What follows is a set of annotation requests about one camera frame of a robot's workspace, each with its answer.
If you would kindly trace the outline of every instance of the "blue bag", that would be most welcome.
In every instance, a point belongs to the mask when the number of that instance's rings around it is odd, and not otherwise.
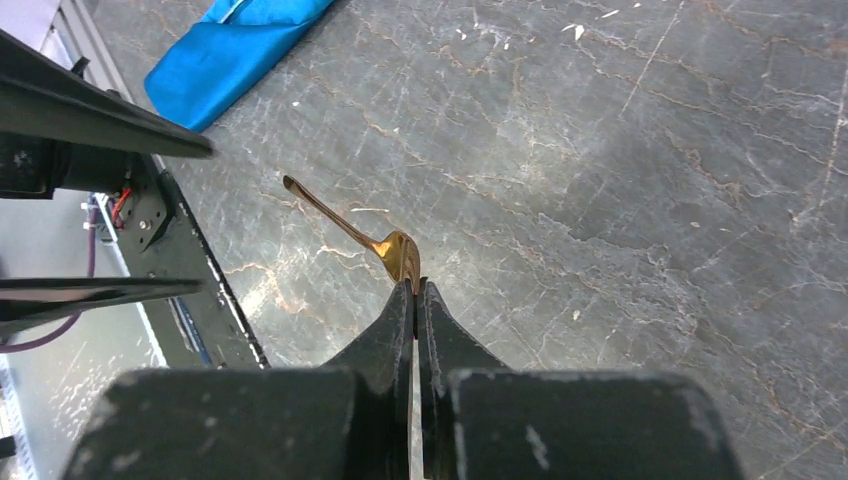
[[[159,114],[203,131],[256,84],[333,0],[218,0],[144,79]]]

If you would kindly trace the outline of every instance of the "white floor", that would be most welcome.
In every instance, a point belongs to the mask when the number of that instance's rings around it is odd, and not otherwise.
[[[52,201],[0,200],[0,272],[5,277],[85,276],[85,193],[57,191]],[[98,242],[96,276],[123,276],[112,247]],[[40,337],[56,328],[43,325],[15,341]],[[7,399],[12,393],[26,445],[19,453],[19,478],[62,475],[77,435],[97,395],[120,372],[162,364],[135,305],[84,313],[65,335],[44,347],[5,356],[0,375]],[[7,405],[12,417],[16,405]]]

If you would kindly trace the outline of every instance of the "spoon handle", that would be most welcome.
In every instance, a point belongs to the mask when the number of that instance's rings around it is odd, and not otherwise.
[[[344,218],[340,217],[336,212],[332,211],[330,207],[324,205],[324,203],[321,202],[321,200],[318,200],[315,195],[312,195],[312,193],[310,193],[309,190],[304,188],[304,186],[301,185],[300,182],[286,175],[283,177],[283,186],[286,187],[286,190],[293,193],[296,197],[302,198],[306,202],[310,203],[313,207],[317,208],[321,213],[326,215],[327,218],[332,220],[333,223],[335,223],[342,230],[344,230],[345,233],[350,235],[350,238],[356,240],[360,245],[367,248],[368,250],[377,253],[377,242],[374,241],[374,239],[360,232],[359,230],[354,228],[353,225],[347,223]]]

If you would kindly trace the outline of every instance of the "gold spoon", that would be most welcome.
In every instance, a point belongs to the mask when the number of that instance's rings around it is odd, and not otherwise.
[[[395,283],[409,279],[412,283],[412,293],[418,295],[418,284],[421,278],[421,256],[418,254],[418,247],[409,235],[395,231],[390,233],[382,242],[378,242],[347,223],[345,219],[330,210],[330,207],[324,205],[321,200],[315,198],[294,178],[288,175],[284,176],[283,186],[296,197],[306,200],[317,208],[350,235],[350,238],[380,257],[383,266],[386,267],[386,272]]]

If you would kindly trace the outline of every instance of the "gray marble countertop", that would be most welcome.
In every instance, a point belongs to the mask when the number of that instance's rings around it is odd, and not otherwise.
[[[90,2],[137,101],[209,3]],[[509,365],[683,372],[751,478],[845,478],[846,91],[841,0],[339,0],[169,165],[275,365],[390,291],[291,174]]]

